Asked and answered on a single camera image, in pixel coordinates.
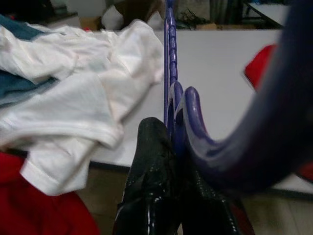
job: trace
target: curved handle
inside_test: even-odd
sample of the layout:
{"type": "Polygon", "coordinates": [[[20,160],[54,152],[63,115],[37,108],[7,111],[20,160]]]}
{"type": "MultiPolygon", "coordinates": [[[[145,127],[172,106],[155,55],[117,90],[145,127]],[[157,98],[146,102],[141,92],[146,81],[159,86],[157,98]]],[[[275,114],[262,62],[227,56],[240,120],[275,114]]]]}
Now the curved handle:
{"type": "Polygon", "coordinates": [[[313,2],[298,0],[252,105],[223,142],[205,129],[200,99],[188,88],[179,106],[199,171],[230,194],[276,183],[313,156],[313,2]]]}

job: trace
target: wall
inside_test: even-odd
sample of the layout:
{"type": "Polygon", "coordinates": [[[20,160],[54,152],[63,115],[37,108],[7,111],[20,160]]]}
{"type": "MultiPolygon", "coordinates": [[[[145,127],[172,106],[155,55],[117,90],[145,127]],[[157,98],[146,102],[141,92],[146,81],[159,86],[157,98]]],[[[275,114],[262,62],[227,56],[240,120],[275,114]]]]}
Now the wall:
{"type": "Polygon", "coordinates": [[[68,12],[78,12],[79,17],[102,16],[104,10],[123,0],[64,0],[68,12]]]}

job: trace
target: clothing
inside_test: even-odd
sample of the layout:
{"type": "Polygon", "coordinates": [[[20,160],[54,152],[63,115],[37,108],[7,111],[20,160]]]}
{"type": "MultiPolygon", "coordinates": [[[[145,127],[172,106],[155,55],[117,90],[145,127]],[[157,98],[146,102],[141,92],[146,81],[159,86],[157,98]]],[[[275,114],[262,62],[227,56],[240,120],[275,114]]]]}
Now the clothing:
{"type": "MultiPolygon", "coordinates": [[[[262,82],[262,77],[275,48],[276,45],[269,45],[261,49],[245,69],[245,75],[256,90],[262,82]]],[[[305,164],[296,174],[313,183],[313,163],[305,164]]]]}
{"type": "Polygon", "coordinates": [[[0,14],[0,25],[13,33],[16,38],[22,40],[33,40],[38,35],[43,34],[40,30],[29,27],[27,23],[14,21],[0,14]]]}
{"type": "Polygon", "coordinates": [[[24,101],[51,88],[57,79],[49,78],[37,85],[20,76],[0,70],[0,108],[24,101]]]}
{"type": "Polygon", "coordinates": [[[32,142],[21,174],[48,195],[85,186],[95,143],[116,146],[123,136],[122,118],[163,76],[162,43],[143,22],[119,34],[68,26],[53,31],[60,33],[35,42],[73,54],[72,74],[45,93],[0,111],[0,147],[32,142]]]}
{"type": "Polygon", "coordinates": [[[73,72],[76,60],[77,55],[65,48],[36,43],[36,40],[20,40],[5,27],[0,27],[0,70],[38,84],[49,77],[67,78],[73,72]]]}
{"type": "MultiPolygon", "coordinates": [[[[9,30],[16,38],[32,40],[43,32],[28,26],[26,23],[13,21],[0,15],[0,25],[9,30]]],[[[37,85],[20,76],[0,70],[0,107],[24,101],[35,94],[49,89],[57,79],[49,78],[37,85]]]]}
{"type": "Polygon", "coordinates": [[[276,45],[264,47],[245,68],[245,75],[255,89],[261,83],[262,75],[268,66],[269,58],[275,48],[276,45]]]}
{"type": "Polygon", "coordinates": [[[23,159],[0,153],[1,235],[99,235],[79,196],[44,195],[20,174],[23,159]]]}

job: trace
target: cardboard box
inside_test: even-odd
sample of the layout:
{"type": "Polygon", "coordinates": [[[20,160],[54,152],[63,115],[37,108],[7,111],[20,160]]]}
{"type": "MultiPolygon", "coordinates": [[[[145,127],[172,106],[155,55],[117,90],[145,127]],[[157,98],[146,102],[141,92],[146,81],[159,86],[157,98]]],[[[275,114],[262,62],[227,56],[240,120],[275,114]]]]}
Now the cardboard box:
{"type": "Polygon", "coordinates": [[[256,29],[252,24],[201,24],[197,25],[196,30],[250,30],[256,29]]]}
{"type": "Polygon", "coordinates": [[[101,17],[80,17],[82,29],[88,28],[91,31],[97,31],[101,28],[101,17]]]}
{"type": "Polygon", "coordinates": [[[217,25],[214,23],[197,25],[196,30],[217,30],[217,25]]]}

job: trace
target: tabletop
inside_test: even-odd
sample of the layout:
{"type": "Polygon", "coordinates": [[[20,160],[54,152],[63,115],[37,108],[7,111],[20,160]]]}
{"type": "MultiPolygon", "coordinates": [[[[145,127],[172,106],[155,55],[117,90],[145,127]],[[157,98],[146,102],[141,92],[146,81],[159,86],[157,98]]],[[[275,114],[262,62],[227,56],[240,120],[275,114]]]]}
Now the tabletop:
{"type": "MultiPolygon", "coordinates": [[[[163,32],[156,32],[163,42],[163,32]]],[[[255,91],[243,71],[264,46],[277,42],[279,30],[178,31],[178,72],[183,88],[195,87],[201,99],[204,123],[216,140],[227,137],[239,124],[255,91]]],[[[151,87],[123,120],[125,136],[113,150],[98,146],[92,160],[130,167],[136,149],[137,128],[147,117],[163,119],[163,84],[151,87]]],[[[313,193],[313,186],[292,175],[277,189],[313,193]]]]}

